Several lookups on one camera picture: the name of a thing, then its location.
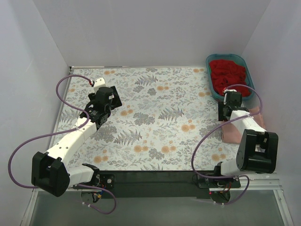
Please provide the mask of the pink t shirt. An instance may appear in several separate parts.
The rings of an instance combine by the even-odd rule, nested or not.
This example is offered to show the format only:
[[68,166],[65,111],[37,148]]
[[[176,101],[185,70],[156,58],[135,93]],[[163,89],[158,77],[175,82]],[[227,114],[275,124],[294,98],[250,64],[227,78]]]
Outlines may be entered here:
[[261,113],[251,116],[259,110],[259,107],[255,107],[249,109],[248,112],[243,110],[233,111],[230,120],[238,119],[241,116],[246,117],[228,124],[224,122],[222,125],[222,141],[224,143],[240,144],[245,129],[251,129],[262,134],[266,132]]

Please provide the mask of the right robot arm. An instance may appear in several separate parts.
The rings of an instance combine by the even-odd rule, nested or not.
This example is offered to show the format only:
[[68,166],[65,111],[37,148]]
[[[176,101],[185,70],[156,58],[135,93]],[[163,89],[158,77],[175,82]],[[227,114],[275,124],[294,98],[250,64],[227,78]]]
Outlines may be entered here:
[[278,135],[260,126],[242,106],[242,94],[234,89],[224,91],[224,100],[218,103],[219,121],[230,121],[241,134],[236,158],[220,162],[214,168],[213,183],[226,186],[230,176],[243,174],[272,174],[276,169]]

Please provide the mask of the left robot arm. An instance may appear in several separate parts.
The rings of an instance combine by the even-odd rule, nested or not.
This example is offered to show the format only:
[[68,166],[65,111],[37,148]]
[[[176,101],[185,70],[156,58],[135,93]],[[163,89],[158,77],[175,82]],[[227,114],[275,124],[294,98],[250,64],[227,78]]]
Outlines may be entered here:
[[78,184],[96,188],[100,185],[100,170],[83,163],[67,169],[72,156],[106,123],[111,111],[122,105],[115,86],[101,86],[88,95],[89,102],[74,125],[74,131],[66,134],[56,145],[32,158],[31,182],[34,186],[59,197],[67,188]]

